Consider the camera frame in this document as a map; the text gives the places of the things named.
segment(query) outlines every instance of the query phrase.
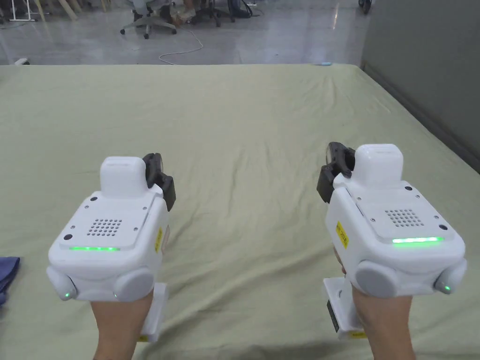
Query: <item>hand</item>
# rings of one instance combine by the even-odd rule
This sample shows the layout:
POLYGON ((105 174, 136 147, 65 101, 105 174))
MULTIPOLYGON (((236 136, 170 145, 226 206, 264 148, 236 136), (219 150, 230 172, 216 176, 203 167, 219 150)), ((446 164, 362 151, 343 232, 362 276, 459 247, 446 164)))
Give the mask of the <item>hand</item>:
POLYGON ((98 327, 95 360, 130 360, 153 301, 153 291, 133 302, 92 302, 98 327))
MULTIPOLYGON (((336 251, 335 255, 342 265, 336 251)), ((342 272, 347 274, 343 265, 342 272)), ((375 298, 354 286, 352 297, 375 360, 414 360, 415 353, 408 329, 412 297, 375 298)))
MULTIPOLYGON (((335 256, 342 265, 342 261, 336 250, 335 256)), ((408 317, 412 306, 411 296, 390 299, 375 298, 362 293, 354 286, 352 286, 352 296, 353 303, 357 309, 357 315, 364 327, 380 326, 385 322, 408 328, 408 317)))

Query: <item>finger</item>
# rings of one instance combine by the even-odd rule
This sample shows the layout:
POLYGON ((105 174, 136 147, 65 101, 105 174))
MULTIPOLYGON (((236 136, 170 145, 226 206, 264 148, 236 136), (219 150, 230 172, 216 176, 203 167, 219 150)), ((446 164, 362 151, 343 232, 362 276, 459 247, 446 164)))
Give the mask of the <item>finger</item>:
POLYGON ((340 256, 338 256, 338 253, 336 252, 335 248, 333 249, 333 251, 335 252, 336 259, 338 260, 338 262, 340 263, 340 265, 342 265, 342 273, 343 273, 344 275, 346 275, 347 272, 345 271, 345 268, 343 267, 342 260, 340 259, 340 256))
POLYGON ((342 260, 340 259, 340 256, 338 256, 338 253, 336 252, 335 248, 333 249, 333 251, 335 252, 336 259, 338 260, 338 262, 340 263, 340 265, 343 266, 342 260))

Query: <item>blue cloth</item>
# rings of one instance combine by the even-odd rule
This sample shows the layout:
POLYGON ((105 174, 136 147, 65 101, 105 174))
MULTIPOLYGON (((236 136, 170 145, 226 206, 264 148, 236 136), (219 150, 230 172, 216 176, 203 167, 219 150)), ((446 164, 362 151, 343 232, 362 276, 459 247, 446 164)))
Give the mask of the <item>blue cloth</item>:
POLYGON ((7 289, 20 266, 19 257, 0 257, 0 307, 7 301, 7 289))

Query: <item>office chair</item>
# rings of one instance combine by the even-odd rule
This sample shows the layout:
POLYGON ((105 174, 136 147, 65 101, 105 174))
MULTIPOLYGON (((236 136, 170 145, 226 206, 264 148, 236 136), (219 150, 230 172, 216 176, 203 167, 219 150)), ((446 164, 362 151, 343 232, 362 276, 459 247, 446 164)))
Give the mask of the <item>office chair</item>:
POLYGON ((163 6, 170 5, 170 0, 125 0, 125 3, 133 10, 133 22, 125 25, 120 30, 120 34, 125 35, 125 29, 129 27, 140 27, 146 25, 144 38, 150 37, 150 29, 153 25, 167 27, 171 29, 172 34, 177 33, 174 24, 169 24, 158 16, 151 16, 155 10, 160 10, 163 6))
POLYGON ((230 18, 230 21, 232 21, 233 23, 235 22, 235 18, 233 17, 231 10, 229 9, 227 12, 217 9, 217 7, 215 7, 215 0, 208 0, 208 5, 207 0, 202 0, 201 4, 202 5, 200 7, 200 10, 198 10, 197 14, 192 19, 190 19, 190 23, 192 25, 195 25, 196 23, 202 21, 203 15, 208 15, 210 19, 214 19, 217 27, 220 27, 222 25, 219 19, 219 17, 221 17, 222 15, 228 16, 230 18))

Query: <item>wrist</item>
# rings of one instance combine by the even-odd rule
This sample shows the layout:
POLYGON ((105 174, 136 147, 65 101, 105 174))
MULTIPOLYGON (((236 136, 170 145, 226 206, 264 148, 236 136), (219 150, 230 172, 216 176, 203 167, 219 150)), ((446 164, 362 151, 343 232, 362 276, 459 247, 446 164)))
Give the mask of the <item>wrist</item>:
POLYGON ((103 330, 98 333, 95 360, 131 360, 139 335, 136 332, 103 330))
POLYGON ((408 324, 376 324, 365 327, 375 360, 415 360, 408 324))

